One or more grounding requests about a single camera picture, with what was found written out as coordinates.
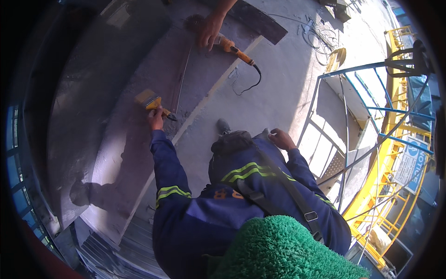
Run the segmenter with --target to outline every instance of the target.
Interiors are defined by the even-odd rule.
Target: yellow scaffolding
[[[410,26],[389,30],[386,32],[386,34],[388,35],[388,38],[390,40],[392,53],[397,50],[404,49],[404,42],[407,42],[410,39],[412,39],[412,41],[414,40]],[[408,57],[408,54],[402,54],[395,57],[395,59],[409,58],[411,57]],[[392,70],[394,73],[400,72],[399,70]],[[407,103],[407,79],[392,79],[390,77],[388,77],[388,79],[390,80],[388,80],[386,88],[390,94],[393,107],[399,110],[407,110],[409,106]],[[401,113],[387,112],[387,121],[386,119],[384,120],[382,132],[387,134],[401,120],[402,116],[403,114]],[[416,133],[427,136],[429,138],[431,136],[430,132],[417,127],[413,127],[408,123],[403,123],[400,127],[398,127],[398,129],[393,133],[392,136],[401,138],[402,136],[409,134],[413,135]],[[404,225],[406,224],[406,221],[409,218],[413,207],[415,206],[415,202],[420,193],[421,185],[424,179],[426,163],[424,166],[422,178],[419,182],[419,187],[414,195],[412,203],[408,205],[409,200],[412,196],[411,193],[409,193],[407,197],[400,196],[399,192],[395,195],[395,193],[399,191],[401,187],[403,187],[403,185],[398,185],[395,182],[391,182],[389,180],[389,177],[393,176],[394,172],[396,171],[395,161],[397,160],[398,156],[402,154],[403,148],[403,144],[392,139],[387,139],[383,142],[377,154],[377,158],[375,158],[375,161],[373,162],[373,165],[368,173],[364,186],[358,192],[354,200],[350,203],[343,214],[343,217],[346,220],[349,220],[348,224],[350,226],[352,236],[354,236],[362,246],[365,245],[365,249],[376,260],[376,266],[378,267],[378,269],[382,269],[386,266],[386,262],[383,259],[383,256],[388,251],[389,247],[394,243]],[[372,208],[378,204],[378,200],[376,200],[376,190],[378,191],[378,193],[381,193],[383,187],[387,185],[389,186],[390,191],[387,194],[378,195],[377,198],[388,199],[388,201],[381,206],[377,206],[375,210],[372,210]],[[397,199],[402,200],[404,202],[404,205],[399,212],[396,220],[394,222],[391,222],[387,219],[387,215],[394,206]],[[405,216],[402,216],[407,206],[409,206],[409,210]],[[401,218],[403,218],[403,221],[400,223],[401,225],[398,225],[397,222]],[[374,247],[373,244],[367,241],[370,230],[366,228],[365,233],[360,232],[360,226],[364,229],[367,224],[370,224],[372,228],[378,225],[378,227],[382,226],[388,230],[387,235],[391,237],[391,242],[380,253],[376,250],[377,248]]]

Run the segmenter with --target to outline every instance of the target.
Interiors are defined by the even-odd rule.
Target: navy blue jacket
[[[254,138],[254,142],[287,174],[317,212],[325,244],[344,255],[351,242],[350,228],[318,188],[299,150],[288,151],[289,161],[285,162],[271,142],[260,138]],[[221,181],[245,179],[247,185],[262,192],[308,228],[286,189],[271,170],[261,164],[254,148],[211,161],[209,178],[212,185],[207,185],[194,199],[175,148],[163,131],[152,132],[150,150],[157,183],[153,250],[158,264],[170,278],[205,278],[207,262],[203,255],[223,256],[244,222],[253,217],[264,217],[260,208]]]

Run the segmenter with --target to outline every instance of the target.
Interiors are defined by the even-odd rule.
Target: gray sneaker
[[[220,118],[217,121],[217,130],[220,136],[224,136],[231,132],[231,128],[229,128],[229,124],[223,118]]]

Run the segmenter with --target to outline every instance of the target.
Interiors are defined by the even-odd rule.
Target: wire
[[[253,67],[254,67],[254,68],[257,70],[257,72],[259,73],[259,81],[258,81],[256,84],[254,84],[253,86],[251,86],[250,88],[245,89],[245,90],[243,90],[242,92],[240,92],[240,95],[239,95],[239,96],[241,96],[241,95],[243,94],[243,92],[248,91],[249,89],[253,88],[254,86],[259,85],[260,81],[262,80],[262,73],[260,72],[259,67],[257,67],[256,64],[254,64]]]
[[[236,79],[231,83],[231,87],[232,87],[232,91],[234,91],[234,93],[235,93],[237,96],[242,96],[243,92],[248,91],[249,89],[253,88],[254,86],[259,85],[260,81],[262,80],[262,73],[260,72],[260,69],[258,68],[258,66],[257,66],[256,64],[254,64],[253,67],[254,67],[254,68],[257,70],[257,72],[259,73],[259,76],[260,76],[260,77],[259,77],[259,81],[258,81],[256,84],[254,84],[253,86],[251,86],[250,88],[243,90],[240,94],[237,93],[237,92],[235,91],[235,89],[234,89],[234,84],[235,84],[236,81],[239,79],[239,73],[237,72],[237,68],[235,68],[235,74],[237,75],[237,77],[236,77]]]
[[[427,85],[427,82],[429,81],[429,77],[430,77],[430,74],[429,75],[427,75],[427,78],[426,78],[426,81],[424,82],[424,84],[423,84],[423,87],[421,88],[421,90],[420,90],[420,93],[418,94],[418,96],[416,97],[416,99],[414,100],[414,104],[416,104],[419,100],[420,100],[420,98],[421,98],[421,95],[422,95],[422,93],[423,93],[423,91],[424,91],[424,89],[426,88],[426,85]],[[378,141],[378,143],[377,144],[375,144],[375,146],[374,147],[372,147],[371,149],[369,149],[369,151],[367,151],[366,153],[364,153],[361,157],[359,157],[358,159],[356,159],[353,163],[351,163],[350,165],[348,165],[347,167],[345,167],[345,168],[343,168],[342,170],[340,170],[340,171],[338,171],[337,173],[335,173],[334,175],[332,175],[331,177],[329,177],[329,178],[327,178],[326,180],[324,180],[324,181],[322,181],[321,183],[319,183],[318,184],[318,186],[321,186],[321,185],[323,185],[323,184],[325,184],[325,183],[327,183],[328,181],[330,181],[330,180],[332,180],[332,179],[334,179],[334,178],[336,178],[336,177],[338,177],[340,174],[342,174],[342,173],[344,173],[345,171],[347,171],[347,170],[349,170],[349,169],[351,169],[353,166],[355,166],[357,163],[359,163],[360,161],[362,161],[364,158],[366,158],[370,153],[372,153],[373,152],[373,150],[376,148],[376,147],[378,147],[378,146],[380,146],[386,139],[388,139],[392,134],[393,134],[393,132],[395,132],[396,131],[396,129],[398,129],[398,127],[399,126],[401,126],[401,124],[403,124],[403,122],[405,121],[405,119],[406,119],[406,117],[413,111],[413,109],[415,108],[415,106],[411,106],[411,107],[409,107],[409,109],[406,111],[406,113],[403,115],[403,117],[400,119],[400,121],[380,140],[380,141]]]
[[[287,19],[290,19],[290,20],[292,20],[292,21],[297,21],[297,22],[300,22],[300,23],[303,23],[303,24],[307,24],[307,23],[305,23],[305,22],[302,22],[302,21],[298,21],[297,19],[294,19],[294,18],[290,18],[290,17],[284,17],[284,16],[281,16],[281,15],[276,15],[276,14],[273,14],[273,13],[269,13],[268,15],[269,15],[269,16],[276,16],[276,17],[283,17],[283,18],[287,18]]]
[[[276,16],[276,17],[282,17],[282,18],[286,18],[286,19],[289,19],[289,20],[292,20],[292,21],[300,22],[300,23],[302,23],[304,25],[308,25],[308,22],[298,21],[297,19],[294,19],[294,18],[285,17],[285,16],[274,14],[274,13],[269,13],[268,15]],[[335,35],[335,37],[326,36],[325,34],[321,33],[322,31],[330,31],[330,32],[332,32]],[[316,42],[317,42],[316,45],[314,45],[311,42],[310,36],[314,36],[316,38]],[[332,49],[334,49],[336,47],[336,45],[339,45],[339,39],[337,39],[338,42],[336,43],[336,45],[335,44],[332,45],[332,44],[329,43],[328,39],[331,39],[333,43],[335,43],[334,40],[336,39],[336,32],[331,30],[331,29],[318,29],[316,27],[311,26],[307,33],[302,31],[302,38],[304,39],[304,41],[305,41],[305,43],[307,45],[309,45],[311,48],[313,48],[316,51],[316,54],[315,54],[316,60],[322,66],[326,66],[327,63],[323,63],[323,62],[321,62],[319,60],[318,53],[325,55],[326,60],[328,61],[328,58],[329,58],[329,55],[332,52]]]

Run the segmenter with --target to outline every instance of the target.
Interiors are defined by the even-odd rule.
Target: hand
[[[294,148],[297,148],[296,145],[294,144],[293,140],[291,139],[291,137],[288,135],[288,133],[275,128],[274,130],[271,131],[271,134],[268,135],[268,138],[274,142],[274,144],[279,147],[280,149],[283,150],[291,150]]]
[[[154,130],[161,130],[163,129],[165,116],[163,116],[163,107],[159,105],[157,109],[152,109],[149,112],[149,115],[147,116],[147,122],[150,124],[150,129],[152,131]]]
[[[207,47],[208,51],[212,50],[212,46],[220,32],[225,16],[225,13],[212,12],[206,17],[197,36],[198,47]]]

